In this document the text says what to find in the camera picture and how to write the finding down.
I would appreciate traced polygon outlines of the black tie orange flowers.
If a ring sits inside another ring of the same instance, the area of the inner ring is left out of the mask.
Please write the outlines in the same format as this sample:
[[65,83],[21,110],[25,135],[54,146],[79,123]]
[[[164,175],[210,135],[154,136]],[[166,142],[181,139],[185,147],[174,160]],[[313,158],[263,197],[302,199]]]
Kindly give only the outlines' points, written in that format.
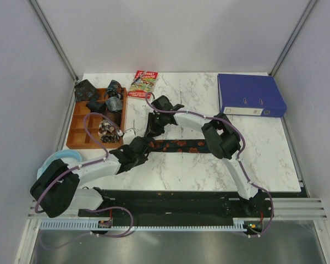
[[152,152],[211,153],[204,139],[155,140],[155,148]]

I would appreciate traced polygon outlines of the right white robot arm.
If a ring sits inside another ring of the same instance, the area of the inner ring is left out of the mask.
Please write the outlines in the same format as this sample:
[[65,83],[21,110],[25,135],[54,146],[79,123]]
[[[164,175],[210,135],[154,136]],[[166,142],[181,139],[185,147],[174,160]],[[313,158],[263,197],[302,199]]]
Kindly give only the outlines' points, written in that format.
[[154,140],[150,148],[154,152],[210,153],[222,160],[233,178],[241,202],[242,213],[254,216],[261,209],[262,193],[268,191],[255,183],[253,172],[245,169],[241,153],[246,142],[241,132],[219,113],[213,117],[184,110],[182,104],[172,105],[166,96],[149,102],[151,94],[146,94],[146,103],[153,109],[148,115],[145,136],[154,138],[164,133],[165,126],[177,125],[201,132],[203,139]]

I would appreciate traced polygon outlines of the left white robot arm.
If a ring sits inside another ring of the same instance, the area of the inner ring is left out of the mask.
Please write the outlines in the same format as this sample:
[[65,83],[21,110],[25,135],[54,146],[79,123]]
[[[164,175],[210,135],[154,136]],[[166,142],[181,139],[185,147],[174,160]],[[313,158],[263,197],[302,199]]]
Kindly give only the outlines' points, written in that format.
[[109,152],[108,155],[82,163],[67,164],[61,158],[54,160],[30,189],[36,200],[36,213],[58,217],[74,205],[75,209],[91,210],[105,216],[110,204],[96,189],[80,187],[96,179],[127,172],[144,164],[151,151],[152,137],[135,137],[130,144]]

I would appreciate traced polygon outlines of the rolled grey blue tie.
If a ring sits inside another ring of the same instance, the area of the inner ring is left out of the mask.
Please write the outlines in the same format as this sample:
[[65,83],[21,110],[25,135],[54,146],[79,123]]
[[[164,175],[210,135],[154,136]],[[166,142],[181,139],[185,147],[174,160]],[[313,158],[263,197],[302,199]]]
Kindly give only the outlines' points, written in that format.
[[121,112],[123,109],[123,101],[116,97],[110,97],[106,100],[106,108],[109,112]]

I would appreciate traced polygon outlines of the red paperback book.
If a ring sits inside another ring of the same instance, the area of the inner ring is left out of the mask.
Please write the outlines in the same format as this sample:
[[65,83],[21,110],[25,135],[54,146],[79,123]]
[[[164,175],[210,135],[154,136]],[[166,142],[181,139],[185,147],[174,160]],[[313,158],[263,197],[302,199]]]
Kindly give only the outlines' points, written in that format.
[[128,97],[150,99],[158,79],[158,72],[138,70],[130,85]]

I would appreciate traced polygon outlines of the rolled teal patterned tie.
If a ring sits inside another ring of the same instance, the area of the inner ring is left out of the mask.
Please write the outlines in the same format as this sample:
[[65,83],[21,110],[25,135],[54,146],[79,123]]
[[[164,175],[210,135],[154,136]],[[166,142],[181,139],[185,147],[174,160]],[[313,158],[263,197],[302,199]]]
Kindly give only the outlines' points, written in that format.
[[123,95],[124,88],[121,86],[121,84],[116,80],[111,80],[108,87],[106,88],[106,92],[104,93],[104,98],[116,97],[122,100]]

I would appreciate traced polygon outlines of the dark navy tie in tray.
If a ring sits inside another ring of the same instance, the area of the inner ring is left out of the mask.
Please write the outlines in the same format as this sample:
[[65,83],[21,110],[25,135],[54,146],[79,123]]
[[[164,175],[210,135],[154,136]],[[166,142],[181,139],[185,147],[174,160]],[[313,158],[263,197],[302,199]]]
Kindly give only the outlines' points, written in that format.
[[90,112],[95,113],[103,113],[106,110],[105,102],[98,102],[99,94],[95,93],[86,104],[86,107],[90,110]]

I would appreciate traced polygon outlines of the wooden compartment tray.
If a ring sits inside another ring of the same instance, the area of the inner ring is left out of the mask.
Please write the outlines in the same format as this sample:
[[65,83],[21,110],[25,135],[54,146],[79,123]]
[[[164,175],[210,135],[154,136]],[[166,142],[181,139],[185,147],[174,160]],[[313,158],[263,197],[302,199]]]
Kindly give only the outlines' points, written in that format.
[[[104,94],[106,92],[105,88],[101,88],[97,90],[97,93],[100,95],[98,98],[98,102],[105,102],[108,99],[104,98]],[[120,113],[111,113],[106,110],[102,113],[106,115],[111,121],[116,122],[116,125],[120,127],[122,131],[125,130],[125,120],[126,120],[126,112],[127,112],[127,91],[124,88],[123,95],[123,109]],[[89,101],[77,102],[75,104],[71,124],[68,131],[66,146],[69,149],[99,149],[100,146],[96,144],[90,136],[87,135],[85,128],[88,128],[88,131],[91,133],[96,140],[100,140],[98,135],[98,125],[100,121],[103,120],[103,117],[100,115],[89,115],[90,110],[86,107],[86,104]]]

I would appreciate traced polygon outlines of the dark blue patterned tie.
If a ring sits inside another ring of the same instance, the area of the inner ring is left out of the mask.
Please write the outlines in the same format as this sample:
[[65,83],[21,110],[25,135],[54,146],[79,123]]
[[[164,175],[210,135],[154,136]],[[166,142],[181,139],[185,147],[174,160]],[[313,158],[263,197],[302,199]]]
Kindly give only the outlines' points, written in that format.
[[75,102],[89,101],[96,93],[97,89],[87,79],[74,86]]

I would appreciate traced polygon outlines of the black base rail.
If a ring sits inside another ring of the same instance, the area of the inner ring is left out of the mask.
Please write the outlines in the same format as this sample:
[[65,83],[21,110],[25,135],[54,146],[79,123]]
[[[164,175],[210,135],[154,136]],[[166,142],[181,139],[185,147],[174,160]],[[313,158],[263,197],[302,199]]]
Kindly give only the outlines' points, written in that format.
[[267,194],[253,205],[237,192],[99,190],[103,202],[98,213],[79,210],[80,217],[112,217],[117,223],[229,224],[234,218],[270,218]]

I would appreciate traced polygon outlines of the left aluminium frame post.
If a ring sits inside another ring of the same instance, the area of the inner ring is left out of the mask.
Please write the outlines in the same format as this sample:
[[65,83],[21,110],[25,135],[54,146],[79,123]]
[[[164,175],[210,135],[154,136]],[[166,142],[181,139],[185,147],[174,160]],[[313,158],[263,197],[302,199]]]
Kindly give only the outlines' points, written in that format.
[[40,6],[37,0],[27,0],[28,4],[30,5],[31,9],[35,13],[41,27],[43,28],[44,32],[46,33],[48,39],[50,40],[53,48],[57,52],[59,58],[61,59],[62,63],[64,64],[67,72],[69,73],[70,77],[77,82],[79,77],[74,70],[71,62],[69,61],[62,45],[60,44],[50,22],[48,21],[42,7]]

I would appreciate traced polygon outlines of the aluminium frame post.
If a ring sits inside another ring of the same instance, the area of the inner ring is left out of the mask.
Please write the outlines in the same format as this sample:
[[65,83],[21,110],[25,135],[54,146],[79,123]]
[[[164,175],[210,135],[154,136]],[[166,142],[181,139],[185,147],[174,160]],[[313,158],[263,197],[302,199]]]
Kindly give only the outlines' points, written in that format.
[[69,73],[70,77],[77,82],[79,77],[74,70],[71,62],[69,61],[62,45],[60,44],[50,22],[48,21],[42,7],[40,6],[37,0],[27,0],[28,4],[30,5],[31,9],[35,13],[41,27],[43,28],[44,32],[46,33],[48,39],[50,40],[53,48],[57,52],[59,58],[61,59],[62,63],[64,64],[67,72]]
[[275,76],[279,69],[281,68],[282,64],[284,63],[285,59],[287,58],[290,50],[293,48],[294,43],[298,39],[300,33],[302,32],[304,26],[306,25],[309,17],[315,10],[319,3],[319,0],[309,0],[307,5],[305,6],[302,14],[300,15],[299,19],[297,20],[292,32],[290,33],[283,49],[281,50],[274,66],[272,67],[271,71],[269,72],[269,76]]

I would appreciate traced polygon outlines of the aluminium extrusion rail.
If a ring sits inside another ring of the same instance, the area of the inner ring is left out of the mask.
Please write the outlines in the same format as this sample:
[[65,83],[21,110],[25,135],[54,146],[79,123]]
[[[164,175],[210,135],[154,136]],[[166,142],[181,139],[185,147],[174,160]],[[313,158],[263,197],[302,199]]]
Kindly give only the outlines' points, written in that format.
[[[48,219],[45,213],[37,214],[34,212],[35,201],[33,202],[28,218]],[[323,220],[327,215],[319,198],[273,198],[274,219],[276,220]],[[77,219],[77,210],[67,210],[55,219]]]

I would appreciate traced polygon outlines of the right aluminium frame post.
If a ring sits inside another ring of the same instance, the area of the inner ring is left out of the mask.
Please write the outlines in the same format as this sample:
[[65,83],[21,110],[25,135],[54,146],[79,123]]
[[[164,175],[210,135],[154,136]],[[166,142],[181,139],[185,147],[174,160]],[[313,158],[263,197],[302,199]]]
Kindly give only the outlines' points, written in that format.
[[306,25],[309,17],[315,10],[319,3],[319,0],[309,0],[307,5],[305,6],[302,14],[300,15],[299,19],[297,20],[292,32],[290,33],[283,49],[281,50],[274,66],[272,67],[271,71],[269,72],[269,76],[275,76],[279,69],[281,68],[282,64],[284,63],[285,59],[287,58],[290,50],[293,48],[294,43],[298,39],[300,33],[302,32],[304,26]]

